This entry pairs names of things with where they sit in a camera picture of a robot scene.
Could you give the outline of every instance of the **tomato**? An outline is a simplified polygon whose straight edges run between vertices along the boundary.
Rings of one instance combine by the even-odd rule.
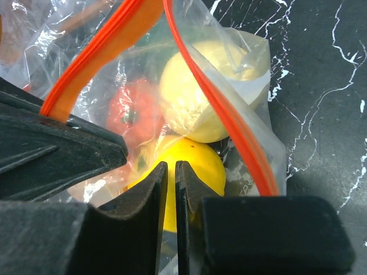
[[[107,129],[122,135],[129,149],[157,138],[164,123],[158,86],[146,79],[124,85],[110,102]]]

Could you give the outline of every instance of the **black plastic part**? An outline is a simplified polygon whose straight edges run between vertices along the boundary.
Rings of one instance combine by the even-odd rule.
[[[40,116],[42,100],[0,78],[0,199],[43,201],[126,164],[121,136],[72,117]]]
[[[43,101],[0,77],[0,103],[29,112],[39,113]],[[67,126],[120,145],[123,153],[125,155],[128,154],[125,141],[121,135],[112,133],[74,115],[70,115]]]
[[[188,164],[178,164],[176,173],[179,275],[314,275],[351,270],[353,248],[325,200],[204,195],[200,206],[193,207],[199,198],[192,197],[190,189],[207,186]]]
[[[0,274],[158,273],[167,164],[99,209],[0,202]]]

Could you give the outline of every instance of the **yellow fruit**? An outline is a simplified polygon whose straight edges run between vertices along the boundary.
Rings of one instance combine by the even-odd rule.
[[[233,80],[256,78],[254,69],[240,73],[233,71],[222,42],[204,41],[193,46],[225,77]],[[235,66],[240,66],[247,52],[234,44],[226,46],[231,53],[232,62]],[[166,64],[159,90],[163,115],[173,131],[202,143],[216,142],[228,136],[180,53],[175,54]]]
[[[176,232],[175,165],[179,160],[190,163],[196,175],[218,195],[224,195],[225,171],[221,159],[207,144],[178,136],[165,136],[145,145],[136,159],[135,168],[146,170],[128,188],[142,181],[161,161],[168,164],[168,191],[163,228]]]

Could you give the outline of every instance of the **plastic bag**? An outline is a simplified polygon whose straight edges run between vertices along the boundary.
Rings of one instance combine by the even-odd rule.
[[[38,32],[38,36],[34,37],[34,40],[38,42],[41,40],[41,37],[49,38],[44,40],[43,47],[36,47],[38,50],[42,50],[43,52],[43,54],[32,55],[37,59],[37,61],[34,62],[35,58],[28,58],[30,55],[25,53],[25,58],[23,60],[23,64],[25,64],[24,67],[29,68],[38,64],[38,71],[41,72],[42,76],[45,76],[43,78],[38,77],[38,82],[45,83],[45,85],[37,87],[37,89],[33,88],[30,91],[39,97],[44,97],[49,92],[51,86],[56,82],[60,74],[83,48],[82,45],[85,45],[86,41],[90,40],[90,36],[83,36],[84,39],[81,39],[80,43],[72,48],[73,50],[70,51],[68,58],[64,58],[65,50],[68,52],[67,50],[70,48],[67,48],[65,45],[64,47],[57,45],[56,38],[71,40],[68,33],[57,32],[57,30],[60,30],[61,26],[60,24],[55,24],[55,22],[62,22],[60,19],[67,14],[63,12],[65,10],[69,12],[72,11],[73,14],[78,14],[78,12],[75,11],[75,7],[72,9],[70,8],[69,5],[71,5],[72,2],[73,1],[68,1],[67,6],[65,4],[57,13],[50,17],[44,24],[42,30]],[[245,99],[259,117],[261,117],[267,125],[270,125],[266,101],[268,83],[270,80],[270,59],[267,41],[257,36],[238,32],[233,29],[227,29],[224,31],[200,1],[177,2],[175,8],[177,10],[176,22],[185,42],[188,45],[193,45],[194,47],[199,48],[198,50],[202,56],[206,57],[215,68],[224,63],[225,65],[219,68],[218,71],[224,75],[227,83],[230,83],[231,87],[235,88],[238,95],[240,95],[242,99]],[[107,13],[108,12],[105,12],[101,17],[95,19],[95,21],[93,21],[94,24],[96,24],[96,26],[102,24]],[[50,70],[44,66],[44,64],[47,63],[45,62],[44,57],[46,56],[46,53],[52,52],[55,52],[56,60],[64,61],[64,66],[52,66],[52,68],[56,68],[56,70],[51,70],[50,73]],[[200,92],[195,92],[195,90],[198,89],[196,81],[193,79],[187,68],[184,68],[185,64],[183,64],[179,55],[178,48],[170,34],[170,28],[167,24],[167,20],[162,17],[162,19],[144,37],[142,37],[134,47],[121,53],[118,58],[103,67],[83,89],[77,99],[73,113],[99,126],[107,127],[112,131],[121,133],[126,139],[129,138],[126,133],[114,128],[111,126],[111,123],[110,126],[108,126],[106,121],[108,119],[111,121],[110,108],[111,101],[114,97],[121,97],[121,95],[123,95],[126,99],[130,99],[128,93],[130,90],[135,89],[134,87],[137,86],[137,83],[139,82],[137,81],[138,79],[149,83],[152,87],[155,87],[149,92],[152,95],[154,94],[150,99],[150,101],[152,101],[152,108],[150,111],[151,113],[154,113],[155,116],[151,115],[154,119],[150,119],[150,125],[153,126],[150,129],[151,135],[145,136],[146,140],[132,139],[133,141],[136,141],[137,144],[130,144],[129,147],[129,158],[131,160],[130,168],[122,167],[119,170],[115,170],[95,179],[88,180],[87,182],[80,183],[78,186],[74,187],[73,190],[70,190],[70,192],[79,200],[85,202],[89,201],[95,205],[99,205],[120,194],[126,189],[128,182],[134,181],[134,179],[139,179],[139,176],[142,174],[142,172],[130,171],[136,167],[136,158],[140,154],[140,149],[150,140],[162,138],[167,134],[174,134],[172,128],[176,133],[181,134],[181,136],[188,136],[189,138],[197,139],[199,142],[213,142],[225,139],[228,136],[225,128],[215,115],[214,110],[210,107],[205,96]],[[172,62],[171,59],[173,56],[179,59],[179,62],[181,62],[179,63],[180,65]],[[224,58],[217,62],[216,58],[218,56],[224,56]],[[176,81],[170,80],[171,78],[173,79],[175,76],[179,75],[176,72],[173,74],[171,73],[170,75],[170,72],[175,71],[177,66],[182,67],[183,73],[181,73],[183,74],[183,77],[191,78],[191,80],[186,82],[186,85],[191,87],[192,95],[188,96],[189,93],[185,93],[185,95],[188,96],[190,99],[189,101],[191,101],[191,99],[195,99],[196,103],[200,103],[197,105],[190,105],[191,102],[188,102],[187,100],[184,102],[184,105],[186,104],[189,107],[189,112],[194,116],[196,115],[196,117],[191,119],[191,122],[189,120],[184,121],[183,123],[182,115],[180,117],[179,112],[176,112],[174,115],[168,115],[167,113],[173,110],[173,105],[170,102],[167,103],[167,98],[163,98],[163,96],[159,94],[159,86],[162,87],[162,73],[167,67],[166,64],[169,61],[171,61],[171,64],[173,63],[173,66],[166,69],[168,76],[165,79],[168,79],[168,81],[165,81],[165,83],[168,82],[168,88],[165,89],[172,89],[177,83]],[[16,68],[13,69],[13,73],[14,72],[22,72],[22,76],[27,75],[25,71],[18,70]],[[28,84],[31,84],[31,87],[36,87],[30,79],[31,77],[28,77]],[[120,96],[116,95],[118,90],[120,90]],[[170,94],[172,93],[168,91],[166,93],[166,97],[169,97]],[[166,109],[165,112],[163,112],[165,113],[165,115],[163,115],[165,120],[170,120],[172,117],[175,117],[175,120],[162,124],[160,120],[160,117],[162,116],[162,106]],[[200,112],[200,115],[195,114],[196,110],[200,108],[203,110]],[[263,149],[267,152],[268,160],[272,160],[270,162],[272,164],[273,172],[277,177],[281,193],[285,194],[284,147],[255,114],[250,112],[250,117],[253,119],[252,123],[254,125],[252,126],[252,129],[256,131],[256,137],[262,141],[260,143],[263,145]],[[198,131],[198,129],[200,129],[200,127],[203,128],[203,126],[204,129],[205,126],[206,129],[210,129],[210,134],[207,136],[204,135],[204,139],[202,137],[190,137],[190,134],[195,132],[199,132],[199,135],[200,132],[208,132],[208,130]],[[229,193],[236,194],[236,191],[234,190],[240,189],[241,191],[239,191],[237,195],[244,195],[247,194],[247,191],[243,190],[249,189],[249,187],[256,189],[249,173],[247,173],[247,177],[244,176],[245,174],[242,174],[242,171],[241,174],[239,174],[241,169],[245,169],[245,165],[239,157],[238,152],[233,148],[230,150],[227,149],[227,151],[228,153],[226,154],[226,149],[224,149],[222,156],[224,157],[227,172],[226,189],[232,190]],[[233,151],[238,156],[238,164],[234,162],[236,165],[231,162],[228,164],[228,155]],[[227,188],[228,185],[234,186],[234,188]]]
[[[52,13],[42,10],[37,10],[37,15],[27,13],[24,23],[38,19],[38,14],[41,14],[40,18],[45,14],[48,16],[44,20],[38,20],[37,26],[29,32],[29,38],[22,38],[22,54],[4,75],[7,81],[42,99],[104,20],[108,19],[116,1],[49,2],[54,5]]]
[[[174,16],[191,58],[225,96],[231,108],[237,110],[242,122],[246,121],[265,152],[280,193],[284,195],[285,149],[271,131],[267,110],[270,80],[267,41],[248,33],[223,29],[200,0],[175,1]],[[165,160],[169,163],[170,182],[163,245],[172,245],[173,253],[175,204],[172,163],[176,160],[190,158],[189,162],[199,178],[220,195],[225,194],[225,189],[231,195],[256,193],[252,175],[246,172],[247,166],[237,150],[234,152],[238,161],[230,164],[233,148],[221,149],[226,142],[231,144],[227,130],[176,43],[163,16],[134,46],[102,67],[83,88],[73,113],[123,135],[129,149],[129,162],[51,199],[69,201],[71,194],[80,201],[101,205],[138,183],[158,161]],[[95,64],[89,64],[90,69],[94,69]],[[63,81],[73,80],[75,75],[66,71],[62,78]],[[58,81],[52,91],[60,88],[60,83]],[[37,92],[31,89],[31,93],[40,96],[47,94],[50,88],[43,87]],[[51,93],[45,104],[50,104],[52,96],[55,94]],[[218,144],[219,149],[211,149]],[[226,168],[216,151],[222,156]],[[172,256],[165,254],[162,247],[162,266]]]
[[[0,2],[2,35],[0,75],[3,76],[24,52],[26,44],[66,0],[11,0]]]

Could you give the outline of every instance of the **pale yellow fruit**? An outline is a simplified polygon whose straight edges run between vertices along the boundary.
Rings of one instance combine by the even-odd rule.
[[[233,63],[229,61],[222,42],[204,41],[193,46],[225,77],[233,80],[256,78],[253,69],[240,73],[233,71]],[[232,62],[239,66],[247,52],[234,44],[226,44],[226,47]],[[159,90],[164,118],[173,131],[202,143],[216,142],[228,136],[180,53],[166,64]]]

